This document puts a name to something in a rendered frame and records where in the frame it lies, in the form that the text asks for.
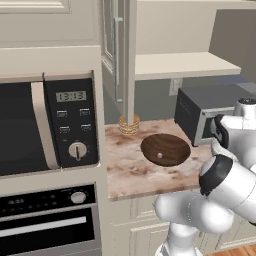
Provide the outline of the dark wooden bowl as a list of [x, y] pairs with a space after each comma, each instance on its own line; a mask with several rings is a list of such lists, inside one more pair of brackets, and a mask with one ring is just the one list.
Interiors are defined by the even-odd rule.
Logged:
[[143, 139], [140, 145], [144, 157], [150, 162], [172, 167], [182, 164], [191, 154], [189, 145], [181, 138], [170, 134], [153, 134]]

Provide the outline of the woven tan basket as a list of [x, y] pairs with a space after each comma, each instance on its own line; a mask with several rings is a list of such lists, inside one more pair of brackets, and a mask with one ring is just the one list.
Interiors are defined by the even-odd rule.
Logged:
[[120, 132], [125, 136], [135, 136], [139, 131], [140, 119], [137, 115], [134, 116], [133, 123], [131, 125], [127, 124], [123, 116], [119, 119], [119, 129]]

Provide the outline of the microwave dial knob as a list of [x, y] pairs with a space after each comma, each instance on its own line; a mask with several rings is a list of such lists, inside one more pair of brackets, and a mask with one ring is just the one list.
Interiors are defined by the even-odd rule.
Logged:
[[69, 146], [69, 155], [75, 158], [77, 161], [80, 161], [87, 153], [87, 147], [82, 142], [74, 142]]

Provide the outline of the open cream cupboard door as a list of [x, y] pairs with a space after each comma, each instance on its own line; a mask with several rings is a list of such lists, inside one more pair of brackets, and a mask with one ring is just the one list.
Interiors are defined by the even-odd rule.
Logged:
[[[103, 85], [114, 108], [131, 125], [134, 118], [134, 87], [136, 57], [137, 0], [100, 0]], [[115, 102], [113, 64], [113, 18], [122, 17], [118, 25], [119, 39], [119, 86]]]

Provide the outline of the grey toaster oven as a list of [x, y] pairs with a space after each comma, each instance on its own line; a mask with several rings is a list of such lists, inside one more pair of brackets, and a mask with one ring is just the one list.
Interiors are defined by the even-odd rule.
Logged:
[[212, 119], [232, 115], [240, 98], [254, 95], [236, 84], [182, 87], [178, 89], [174, 121], [194, 147], [210, 144]]

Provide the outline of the built-in microwave oven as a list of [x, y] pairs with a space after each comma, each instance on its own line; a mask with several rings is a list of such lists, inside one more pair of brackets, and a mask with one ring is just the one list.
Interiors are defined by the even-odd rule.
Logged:
[[98, 160], [91, 71], [0, 79], [0, 176]]

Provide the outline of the cream cupboard shelf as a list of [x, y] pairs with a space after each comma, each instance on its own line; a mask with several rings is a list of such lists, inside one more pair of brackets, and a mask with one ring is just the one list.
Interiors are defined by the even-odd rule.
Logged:
[[241, 68], [209, 52], [147, 54], [135, 58], [135, 79], [236, 75]]

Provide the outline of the oven knob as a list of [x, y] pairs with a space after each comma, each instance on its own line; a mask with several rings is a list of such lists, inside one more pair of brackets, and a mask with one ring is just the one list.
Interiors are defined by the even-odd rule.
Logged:
[[83, 203], [86, 199], [84, 192], [75, 192], [71, 195], [71, 201], [75, 204]]

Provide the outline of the cream base cupboard run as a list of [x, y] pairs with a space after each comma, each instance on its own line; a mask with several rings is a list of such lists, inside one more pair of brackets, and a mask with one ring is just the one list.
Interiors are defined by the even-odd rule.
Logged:
[[[158, 219], [153, 209], [156, 195], [110, 203], [114, 256], [154, 256], [167, 237], [169, 223]], [[232, 228], [221, 235], [200, 232], [195, 246], [203, 254], [256, 245], [256, 227], [235, 216]]]

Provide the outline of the cream upper cupboard door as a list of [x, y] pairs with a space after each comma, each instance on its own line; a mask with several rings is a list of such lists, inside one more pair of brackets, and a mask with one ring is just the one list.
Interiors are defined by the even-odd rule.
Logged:
[[69, 0], [0, 0], [0, 14], [56, 14], [69, 10]]

